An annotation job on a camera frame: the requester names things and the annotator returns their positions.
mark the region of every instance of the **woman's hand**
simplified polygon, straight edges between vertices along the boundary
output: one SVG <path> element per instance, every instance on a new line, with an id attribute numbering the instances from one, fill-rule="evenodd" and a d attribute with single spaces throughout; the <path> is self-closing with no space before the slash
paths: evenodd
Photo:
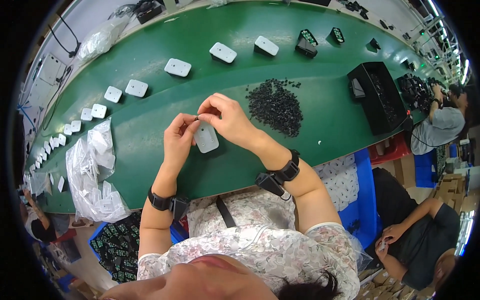
<path id="1" fill-rule="evenodd" d="M 387 256 L 388 253 L 388 243 L 385 245 L 385 248 L 380 250 L 380 247 L 382 245 L 382 240 L 383 238 L 379 238 L 378 241 L 375 243 L 375 253 L 378 256 L 378 259 L 382 262 L 384 258 Z"/>
<path id="2" fill-rule="evenodd" d="M 179 114 L 173 119 L 163 135 L 164 159 L 162 166 L 174 174 L 180 173 L 187 160 L 190 147 L 195 146 L 193 134 L 197 131 L 200 121 L 196 116 Z"/>
<path id="3" fill-rule="evenodd" d="M 384 229 L 381 239 L 385 240 L 387 244 L 395 243 L 406 230 L 407 228 L 402 223 L 390 225 Z"/>
<path id="4" fill-rule="evenodd" d="M 209 123 L 225 139 L 245 149 L 250 150 L 254 137 L 260 132 L 237 101 L 219 93 L 209 96 L 200 105 L 198 114 L 199 120 Z"/>

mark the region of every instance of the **floral blouse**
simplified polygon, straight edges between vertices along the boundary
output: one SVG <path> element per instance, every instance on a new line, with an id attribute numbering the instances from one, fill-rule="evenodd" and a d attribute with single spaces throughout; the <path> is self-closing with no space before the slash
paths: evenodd
<path id="1" fill-rule="evenodd" d="M 303 235 L 295 230 L 294 203 L 266 191 L 248 192 L 224 199 L 236 227 L 227 228 L 215 197 L 190 204 L 190 238 L 165 254 L 149 253 L 138 260 L 137 279 L 162 275 L 172 266 L 218 253 L 249 267 L 273 290 L 289 282 L 312 282 L 319 268 L 336 276 L 342 292 L 337 300 L 350 300 L 360 289 L 357 262 L 345 229 L 328 222 Z"/>

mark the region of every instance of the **green workbench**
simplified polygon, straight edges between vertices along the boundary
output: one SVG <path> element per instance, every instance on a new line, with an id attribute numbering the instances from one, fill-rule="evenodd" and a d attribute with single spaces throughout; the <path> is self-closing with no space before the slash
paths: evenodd
<path id="1" fill-rule="evenodd" d="M 32 146 L 27 166 L 50 136 L 63 132 L 63 125 L 79 120 L 83 108 L 94 103 L 108 107 L 112 117 L 115 173 L 108 178 L 131 209 L 141 208 L 147 190 L 163 160 L 163 130 L 180 112 L 196 114 L 199 105 L 212 93 L 220 92 L 240 102 L 248 113 L 245 90 L 270 78 L 287 77 L 301 82 L 290 87 L 300 102 L 304 120 L 300 134 L 286 138 L 253 121 L 286 147 L 297 149 L 312 166 L 355 152 L 395 133 L 373 136 L 365 114 L 348 93 L 347 73 L 366 61 L 383 61 L 393 78 L 407 69 L 400 64 L 408 58 L 423 63 L 405 43 L 362 20 L 323 7 L 292 3 L 289 6 L 267 1 L 230 3 L 182 12 L 175 21 L 151 24 L 126 37 L 82 70 L 64 89 L 51 109 L 51 122 L 40 131 Z M 332 27 L 339 27 L 345 43 L 337 45 L 328 37 Z M 318 54 L 309 59 L 294 51 L 300 30 L 308 28 L 317 39 Z M 280 47 L 275 57 L 254 53 L 253 43 L 259 35 Z M 369 41 L 375 38 L 381 50 L 373 51 Z M 208 52 L 221 42 L 238 54 L 231 65 L 214 61 Z M 168 59 L 177 58 L 192 64 L 186 78 L 171 77 L 163 71 Z M 438 76 L 423 67 L 416 75 Z M 130 79 L 149 85 L 144 98 L 124 94 L 119 103 L 103 98 L 109 85 L 121 90 Z M 423 116 L 414 112 L 414 121 Z M 52 173 L 55 184 L 46 212 L 74 213 L 72 196 L 59 193 L 60 176 L 67 179 L 65 153 L 80 136 L 86 135 L 102 120 L 83 121 L 81 132 L 67 137 L 67 145 L 53 150 L 39 172 Z M 178 191 L 190 199 L 228 192 L 254 184 L 264 171 L 260 160 L 250 152 L 231 144 L 220 135 L 218 149 L 201 154 L 192 148 L 178 178 Z"/>

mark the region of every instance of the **black strap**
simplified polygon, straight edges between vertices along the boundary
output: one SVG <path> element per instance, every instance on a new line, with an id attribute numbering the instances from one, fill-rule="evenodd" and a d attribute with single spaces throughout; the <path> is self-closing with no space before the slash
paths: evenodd
<path id="1" fill-rule="evenodd" d="M 233 220 L 232 215 L 228 211 L 227 206 L 223 202 L 222 198 L 220 198 L 220 196 L 217 196 L 216 198 L 216 207 L 218 208 L 218 211 L 222 215 L 223 221 L 225 222 L 225 225 L 227 226 L 227 228 L 237 226 L 235 225 L 235 221 Z"/>

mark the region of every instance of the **man in gray shirt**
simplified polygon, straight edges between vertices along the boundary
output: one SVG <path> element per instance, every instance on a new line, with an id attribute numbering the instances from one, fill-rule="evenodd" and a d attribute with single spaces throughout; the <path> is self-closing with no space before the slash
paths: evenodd
<path id="1" fill-rule="evenodd" d="M 443 103 L 442 91 L 438 84 L 435 84 L 432 90 L 435 100 L 432 102 L 428 118 L 412 131 L 410 149 L 415 155 L 428 153 L 438 146 L 453 141 L 465 126 L 467 94 L 451 95 L 450 98 L 457 108 L 439 109 L 439 105 Z"/>

